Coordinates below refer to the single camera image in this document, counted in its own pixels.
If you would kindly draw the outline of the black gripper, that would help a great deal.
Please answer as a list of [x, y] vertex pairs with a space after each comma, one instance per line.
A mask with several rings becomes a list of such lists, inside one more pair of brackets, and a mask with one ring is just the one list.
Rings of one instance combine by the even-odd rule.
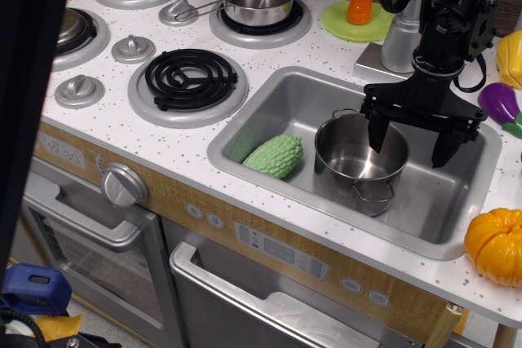
[[381, 152], [392, 121], [430, 130], [439, 134], [431, 156], [432, 167], [445, 166], [463, 143], [476, 139], [480, 123], [487, 118], [483, 109], [458, 97], [450, 88], [455, 85], [461, 92], [473, 93], [484, 87], [486, 63], [482, 55], [476, 61], [482, 78], [473, 87], [459, 84], [463, 65], [446, 72], [421, 55], [414, 56], [414, 73], [408, 79], [366, 85], [361, 114], [369, 120], [369, 146]]

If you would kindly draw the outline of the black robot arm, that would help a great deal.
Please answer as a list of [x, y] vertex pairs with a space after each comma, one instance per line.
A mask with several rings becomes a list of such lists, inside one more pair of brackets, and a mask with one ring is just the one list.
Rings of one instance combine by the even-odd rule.
[[[385, 11], [399, 13], [411, 0], [379, 0]], [[420, 43], [411, 60], [411, 77], [396, 83], [368, 84], [361, 113], [368, 119], [369, 146], [380, 152], [390, 122], [436, 132], [431, 162], [446, 165], [462, 144], [476, 139], [485, 110], [459, 98], [459, 75], [468, 62], [480, 69], [482, 55], [498, 31], [499, 0], [421, 0]]]

